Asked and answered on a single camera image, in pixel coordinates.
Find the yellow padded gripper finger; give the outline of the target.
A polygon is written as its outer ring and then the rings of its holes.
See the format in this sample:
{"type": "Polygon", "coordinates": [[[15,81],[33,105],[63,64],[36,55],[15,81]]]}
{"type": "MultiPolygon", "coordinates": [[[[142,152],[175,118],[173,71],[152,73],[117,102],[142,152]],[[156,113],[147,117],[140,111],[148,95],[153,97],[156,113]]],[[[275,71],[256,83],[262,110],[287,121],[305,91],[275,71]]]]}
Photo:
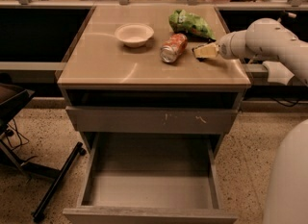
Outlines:
{"type": "Polygon", "coordinates": [[[218,54],[218,45],[215,42],[202,44],[194,47],[192,51],[198,59],[214,58],[218,54]]]}

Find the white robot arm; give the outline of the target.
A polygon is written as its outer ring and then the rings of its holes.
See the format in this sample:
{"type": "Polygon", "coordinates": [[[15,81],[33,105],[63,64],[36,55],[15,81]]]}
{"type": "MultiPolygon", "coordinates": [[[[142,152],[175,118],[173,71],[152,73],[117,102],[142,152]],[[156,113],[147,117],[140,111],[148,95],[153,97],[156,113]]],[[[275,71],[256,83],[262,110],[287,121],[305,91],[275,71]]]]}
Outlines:
{"type": "MultiPolygon", "coordinates": [[[[308,84],[308,43],[278,20],[261,18],[247,29],[193,49],[198,59],[222,56],[275,60],[308,84]]],[[[269,177],[263,224],[308,224],[308,121],[281,141],[269,177]]]]}

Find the white curved robot base part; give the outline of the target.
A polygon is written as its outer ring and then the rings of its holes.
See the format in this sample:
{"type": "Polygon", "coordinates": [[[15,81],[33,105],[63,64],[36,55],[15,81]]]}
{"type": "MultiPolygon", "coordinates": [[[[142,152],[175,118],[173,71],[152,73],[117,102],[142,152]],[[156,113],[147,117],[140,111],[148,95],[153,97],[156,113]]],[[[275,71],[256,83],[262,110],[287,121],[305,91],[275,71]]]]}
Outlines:
{"type": "Polygon", "coordinates": [[[264,61],[262,66],[268,72],[268,82],[287,85],[294,74],[281,62],[264,61]]]}

